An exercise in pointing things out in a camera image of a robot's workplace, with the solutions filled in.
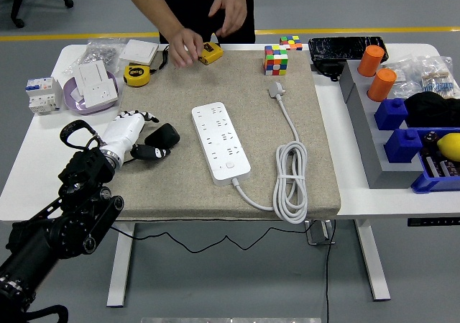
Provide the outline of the person's right hand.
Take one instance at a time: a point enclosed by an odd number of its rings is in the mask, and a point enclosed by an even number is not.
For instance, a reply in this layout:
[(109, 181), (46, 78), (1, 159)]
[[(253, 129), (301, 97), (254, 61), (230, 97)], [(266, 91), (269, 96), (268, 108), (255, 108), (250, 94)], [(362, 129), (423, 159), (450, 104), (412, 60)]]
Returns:
[(170, 59), (176, 68), (194, 64), (203, 51), (202, 37), (188, 28), (182, 27), (174, 31), (168, 42)]

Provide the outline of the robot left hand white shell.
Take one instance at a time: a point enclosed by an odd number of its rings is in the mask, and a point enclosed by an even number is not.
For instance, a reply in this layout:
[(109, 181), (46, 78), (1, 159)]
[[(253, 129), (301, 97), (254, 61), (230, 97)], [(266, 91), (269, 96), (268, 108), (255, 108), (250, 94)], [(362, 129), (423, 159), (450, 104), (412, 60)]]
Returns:
[(100, 150), (116, 170), (125, 163), (127, 152), (135, 160), (161, 160), (170, 154), (169, 149), (136, 144), (148, 121), (158, 123), (159, 119), (149, 112), (135, 110), (122, 112), (109, 123), (102, 136)]

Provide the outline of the person's left hand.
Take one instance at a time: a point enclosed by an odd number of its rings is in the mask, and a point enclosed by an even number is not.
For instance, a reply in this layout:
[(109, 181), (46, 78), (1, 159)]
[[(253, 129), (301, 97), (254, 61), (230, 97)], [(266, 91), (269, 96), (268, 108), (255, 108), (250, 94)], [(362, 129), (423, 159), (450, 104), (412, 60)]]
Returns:
[(215, 16), (219, 10), (224, 10), (224, 21), (215, 31), (218, 37), (227, 37), (238, 31), (247, 17), (246, 0), (214, 0), (208, 16)]

